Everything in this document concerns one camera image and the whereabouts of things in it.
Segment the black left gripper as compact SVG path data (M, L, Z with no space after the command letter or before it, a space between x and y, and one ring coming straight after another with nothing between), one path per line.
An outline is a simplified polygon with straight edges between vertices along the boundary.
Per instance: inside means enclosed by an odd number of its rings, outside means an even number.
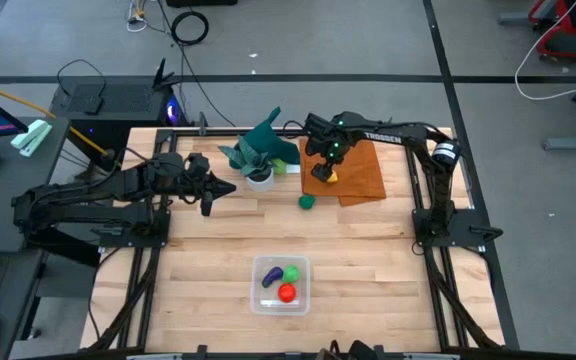
M224 197L237 190L237 186L217 178L209 173L208 159L202 153L190 153L183 158L179 153L172 153L170 160L173 166L173 183L171 194L178 196L185 203L201 201L201 214L209 217L213 199Z

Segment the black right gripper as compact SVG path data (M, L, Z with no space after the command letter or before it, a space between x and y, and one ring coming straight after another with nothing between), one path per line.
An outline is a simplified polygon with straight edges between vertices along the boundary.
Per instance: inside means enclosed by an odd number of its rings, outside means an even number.
M320 155L325 163L315 164L311 175L319 181L329 179L329 168L341 164L345 155L354 147L362 136L356 126L363 117L354 112L342 112L331 120L326 120L314 113L309 113L305 119L304 130L308 136L306 154Z

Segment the purple toy eggplant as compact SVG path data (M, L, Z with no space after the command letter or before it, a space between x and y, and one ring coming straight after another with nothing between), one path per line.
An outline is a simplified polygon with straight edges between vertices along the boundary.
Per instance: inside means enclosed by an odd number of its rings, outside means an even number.
M281 280L283 278L283 269L281 267L275 266L271 268L267 274L262 279L262 286L264 288L269 288L275 281Z

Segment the clear plastic tupperware container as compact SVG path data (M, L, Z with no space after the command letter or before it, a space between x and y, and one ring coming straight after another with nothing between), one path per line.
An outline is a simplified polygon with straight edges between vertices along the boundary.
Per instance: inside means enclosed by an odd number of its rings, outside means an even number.
M297 296L291 303L282 303L277 291L283 284L282 279L275 281L269 288L261 284L267 272L275 267L282 269L287 265L296 265L300 270L300 279L291 283L297 290ZM264 255L253 260L250 308L253 313L272 316L304 316L310 309L310 262L305 256Z

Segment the orange cloth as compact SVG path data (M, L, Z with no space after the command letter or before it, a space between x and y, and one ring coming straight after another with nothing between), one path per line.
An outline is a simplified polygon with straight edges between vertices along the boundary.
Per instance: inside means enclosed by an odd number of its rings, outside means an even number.
M307 140L299 140L302 192L314 196L337 197L341 206L353 206L386 198L381 168L375 146L371 141L360 141L351 147L340 165L334 166L338 180L321 182L312 174L315 164L323 162L319 155L307 156Z

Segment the white plant pot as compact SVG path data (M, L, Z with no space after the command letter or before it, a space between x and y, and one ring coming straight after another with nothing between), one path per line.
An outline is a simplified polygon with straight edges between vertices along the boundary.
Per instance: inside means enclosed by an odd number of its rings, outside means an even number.
M267 176L261 178L260 176L246 178L249 188L254 192L267 192L274 187L274 170L271 169Z

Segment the artificial green leafy plant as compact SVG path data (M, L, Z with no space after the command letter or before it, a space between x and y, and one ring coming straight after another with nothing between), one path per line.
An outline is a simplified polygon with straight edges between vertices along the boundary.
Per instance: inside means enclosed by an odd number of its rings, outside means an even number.
M271 175L273 163L270 155L255 150L242 136L238 137L237 148L220 145L218 149L237 165L237 170L244 177L261 181Z

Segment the dark green cloth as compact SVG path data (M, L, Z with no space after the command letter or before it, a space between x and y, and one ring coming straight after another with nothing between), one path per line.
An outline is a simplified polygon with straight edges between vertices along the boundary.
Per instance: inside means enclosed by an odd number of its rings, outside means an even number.
M279 116L281 109L275 107L268 117L247 132L243 139L258 153L268 153L271 159L280 159L291 165L300 163L299 148L291 142L282 140L273 130L272 123Z

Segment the black computer tower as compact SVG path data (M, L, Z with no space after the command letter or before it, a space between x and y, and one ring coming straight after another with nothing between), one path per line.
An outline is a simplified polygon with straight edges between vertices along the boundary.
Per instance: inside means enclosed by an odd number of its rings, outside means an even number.
M104 102L98 114L88 115L83 109L93 96L101 96ZM51 110L83 135L70 133L68 139L104 170L112 167L133 128L187 124L172 88L155 92L152 84L143 81L76 81L56 90Z

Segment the black wifi antenna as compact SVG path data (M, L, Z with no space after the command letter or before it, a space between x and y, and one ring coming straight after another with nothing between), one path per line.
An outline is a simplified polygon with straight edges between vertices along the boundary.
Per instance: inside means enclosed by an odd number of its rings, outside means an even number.
M163 58L157 68L155 76L153 78L152 89L157 91L162 91L167 88L171 88L173 85L179 84L183 78L175 78L174 72L168 74L164 73L166 58Z

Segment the mint green stapler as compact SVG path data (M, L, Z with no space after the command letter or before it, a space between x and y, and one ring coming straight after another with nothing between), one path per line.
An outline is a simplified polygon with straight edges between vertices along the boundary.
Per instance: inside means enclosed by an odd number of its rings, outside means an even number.
M41 145L43 140L52 130L52 126L45 120L37 119L28 126L28 131L15 136L10 144L19 150L19 154L30 157Z

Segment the black aluminium table frame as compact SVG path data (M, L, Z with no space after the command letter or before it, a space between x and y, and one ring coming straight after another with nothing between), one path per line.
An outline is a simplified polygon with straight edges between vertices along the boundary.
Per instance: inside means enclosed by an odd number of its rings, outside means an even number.
M237 131L226 128L206 136L180 128L164 142L154 129L130 133L127 166L156 152L200 152L218 177L237 187L214 203L209 216L195 205L172 205L152 305L134 312L130 344L144 336L147 351L184 358L204 350L211 358L306 359L332 341L348 348L360 340L388 352L436 351L442 337L458 343L461 332L448 303L431 288L413 246L411 215L429 198L420 167L401 147L377 146L384 199L343 207L325 197L304 210L297 203L297 174L279 176L265 192L248 187L221 152L236 140ZM270 255L308 260L306 314L252 310L254 261ZM445 322L444 334L438 319Z

